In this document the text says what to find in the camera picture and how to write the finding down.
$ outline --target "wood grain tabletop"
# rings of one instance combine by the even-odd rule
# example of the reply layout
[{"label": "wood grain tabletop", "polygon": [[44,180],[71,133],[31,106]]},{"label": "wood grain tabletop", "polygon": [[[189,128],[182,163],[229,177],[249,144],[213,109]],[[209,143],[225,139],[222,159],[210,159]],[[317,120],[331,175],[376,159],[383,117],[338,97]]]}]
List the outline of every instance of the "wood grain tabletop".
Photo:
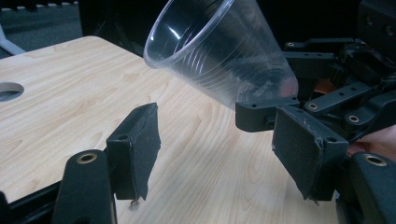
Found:
[{"label": "wood grain tabletop", "polygon": [[238,130],[231,109],[103,39],[1,60],[1,82],[24,87],[0,102],[9,202],[61,180],[71,156],[104,149],[134,108],[157,102],[162,148],[148,197],[135,207],[117,201],[119,223],[337,222],[334,202],[303,200],[271,150],[272,132]]}]

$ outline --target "black mechanical part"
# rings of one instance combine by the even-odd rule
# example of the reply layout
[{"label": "black mechanical part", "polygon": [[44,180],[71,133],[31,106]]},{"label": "black mechanical part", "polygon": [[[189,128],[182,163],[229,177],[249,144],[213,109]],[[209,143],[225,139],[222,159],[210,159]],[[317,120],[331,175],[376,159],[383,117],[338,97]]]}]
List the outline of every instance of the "black mechanical part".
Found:
[{"label": "black mechanical part", "polygon": [[347,146],[347,140],[303,110],[277,109],[273,151],[305,199],[332,199],[332,171],[345,160]]},{"label": "black mechanical part", "polygon": [[[146,198],[148,192],[148,180],[149,174],[152,170],[155,159],[157,158],[158,150],[161,146],[161,141],[158,133],[158,116],[157,116],[158,106],[154,104],[142,105],[136,108],[131,114],[121,123],[121,125],[116,129],[116,131],[111,135],[115,138],[121,137],[122,141],[125,139],[130,139],[131,143],[130,147],[122,146],[121,148],[114,146],[112,143],[112,137],[110,136],[109,142],[111,146],[107,146],[104,152],[101,154],[105,155],[106,163],[100,169],[107,169],[107,172],[110,173],[110,186],[111,186],[111,195],[114,192],[121,195],[127,195],[125,199],[138,200],[139,197]],[[120,154],[120,157],[126,158],[130,161],[114,161]],[[81,158],[80,162],[90,161],[90,157]],[[72,172],[75,172],[75,176],[80,176],[80,170],[73,169]],[[92,170],[92,173],[89,174],[83,181],[83,183],[89,183],[88,186],[88,195],[87,197],[91,197],[90,194],[95,192],[96,190],[104,192],[102,189],[103,184],[95,185],[91,182],[91,180],[95,181],[96,176],[98,175],[97,170]],[[61,183],[64,184],[64,181],[74,181],[74,180],[62,180],[62,182],[57,182],[52,184],[44,189],[36,191],[26,197],[23,197],[13,203],[8,204],[5,197],[1,198],[0,195],[0,211],[1,211],[1,221],[6,224],[14,224],[14,223],[29,223],[29,224],[43,224],[43,223],[51,223],[51,217],[53,215],[55,202],[57,200],[57,195],[60,191]],[[119,185],[117,181],[130,181],[130,185],[122,184]],[[89,200],[88,203],[84,203],[83,211],[90,210],[92,213],[101,214],[101,211],[98,211],[95,206],[92,206],[94,201]],[[75,206],[69,204],[68,209],[71,211],[75,210]],[[88,223],[84,221],[88,221],[90,219],[87,216],[81,217],[77,223]]]},{"label": "black mechanical part", "polygon": [[366,223],[396,223],[396,163],[371,153],[356,153],[349,174]]},{"label": "black mechanical part", "polygon": [[156,104],[136,108],[106,141],[117,199],[146,200],[149,175],[161,147],[157,109]]},{"label": "black mechanical part", "polygon": [[299,52],[324,52],[338,54],[340,49],[347,44],[353,44],[353,38],[311,38],[305,42],[288,42],[284,46],[285,51]]},{"label": "black mechanical part", "polygon": [[363,0],[359,7],[358,36],[396,62],[396,3]]},{"label": "black mechanical part", "polygon": [[371,98],[362,107],[345,114],[343,128],[356,132],[351,141],[362,138],[396,124],[396,91],[389,91]]},{"label": "black mechanical part", "polygon": [[0,211],[2,213],[5,211],[7,218],[1,218],[0,220],[6,220],[4,222],[6,224],[50,223],[60,185],[61,182],[57,182],[24,198],[18,199],[6,206],[6,210],[2,207]]},{"label": "black mechanical part", "polygon": [[314,117],[320,117],[332,110],[339,108],[341,105],[350,102],[372,88],[362,82],[355,82],[336,91],[332,91],[319,98],[308,101],[304,104],[304,110]]},{"label": "black mechanical part", "polygon": [[395,62],[359,41],[346,45],[341,51],[340,60],[357,78],[373,87],[384,79],[396,76]]},{"label": "black mechanical part", "polygon": [[346,81],[348,71],[336,66],[335,55],[346,44],[354,43],[351,38],[312,38],[305,42],[285,44],[284,55],[297,77],[301,102],[315,97],[318,79],[332,78]]},{"label": "black mechanical part", "polygon": [[87,150],[71,157],[51,223],[115,224],[116,214],[105,152]]},{"label": "black mechanical part", "polygon": [[281,105],[299,106],[296,97],[235,104],[235,125],[248,133],[273,130],[276,119],[276,107]]}]

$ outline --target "clear plastic cup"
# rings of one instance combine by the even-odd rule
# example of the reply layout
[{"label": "clear plastic cup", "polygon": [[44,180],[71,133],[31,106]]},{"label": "clear plastic cup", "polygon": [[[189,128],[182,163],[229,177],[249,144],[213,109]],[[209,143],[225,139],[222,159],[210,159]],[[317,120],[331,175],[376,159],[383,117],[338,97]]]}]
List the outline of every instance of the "clear plastic cup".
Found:
[{"label": "clear plastic cup", "polygon": [[296,95],[298,83],[255,0],[170,0],[144,50],[220,103]]}]

